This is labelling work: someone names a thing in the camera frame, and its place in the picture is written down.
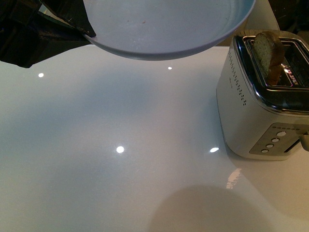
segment toaster control button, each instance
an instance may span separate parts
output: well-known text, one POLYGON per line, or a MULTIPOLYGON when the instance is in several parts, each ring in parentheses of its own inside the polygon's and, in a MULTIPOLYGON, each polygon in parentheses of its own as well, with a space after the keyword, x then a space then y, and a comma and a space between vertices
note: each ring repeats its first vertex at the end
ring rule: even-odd
POLYGON ((280 138, 273 138, 271 141, 272 141, 273 143, 276 143, 276 142, 279 142, 279 140, 280 140, 280 138))
POLYGON ((277 136, 280 136, 280 137, 285 136, 285 135, 286 135, 285 131, 280 131, 277 133, 277 136))
POLYGON ((267 148, 272 148, 274 145, 273 144, 267 144, 266 147, 267 148))

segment dark object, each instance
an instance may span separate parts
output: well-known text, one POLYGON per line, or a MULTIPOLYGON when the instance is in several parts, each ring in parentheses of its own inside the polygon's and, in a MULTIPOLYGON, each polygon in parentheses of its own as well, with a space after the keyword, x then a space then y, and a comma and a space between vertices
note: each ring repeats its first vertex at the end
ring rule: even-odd
POLYGON ((0 0, 0 60, 20 67, 90 44, 83 0, 0 0), (39 12, 42 3, 69 25, 39 12))

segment white plate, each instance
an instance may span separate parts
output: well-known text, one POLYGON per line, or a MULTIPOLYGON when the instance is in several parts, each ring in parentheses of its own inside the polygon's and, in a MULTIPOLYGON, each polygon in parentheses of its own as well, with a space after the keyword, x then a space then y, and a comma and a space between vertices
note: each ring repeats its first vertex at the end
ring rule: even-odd
POLYGON ((84 0, 97 36, 111 53, 166 60, 204 51, 247 18, 255 0, 84 0))

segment kitchen counter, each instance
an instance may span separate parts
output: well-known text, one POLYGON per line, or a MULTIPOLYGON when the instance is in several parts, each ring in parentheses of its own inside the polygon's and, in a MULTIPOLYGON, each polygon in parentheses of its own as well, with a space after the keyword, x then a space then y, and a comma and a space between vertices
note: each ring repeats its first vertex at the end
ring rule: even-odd
POLYGON ((1 62, 0 231, 309 231, 308 153, 225 146, 227 52, 152 62, 89 45, 1 62))

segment toaster slot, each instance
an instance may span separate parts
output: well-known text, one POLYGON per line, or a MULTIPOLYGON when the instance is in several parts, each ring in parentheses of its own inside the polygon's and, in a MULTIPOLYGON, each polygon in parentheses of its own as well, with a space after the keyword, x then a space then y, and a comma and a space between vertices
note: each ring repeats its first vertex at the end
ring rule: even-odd
POLYGON ((261 72, 262 67, 260 61, 257 59, 253 43, 254 38, 245 40, 245 45, 248 52, 251 54, 253 66, 256 70, 257 76, 263 84, 269 88, 285 88, 286 90, 309 89, 309 62, 308 54, 302 48, 302 45, 297 41, 281 39, 285 50, 285 58, 281 64, 282 70, 279 82, 276 86, 268 86, 265 82, 265 74, 261 72))

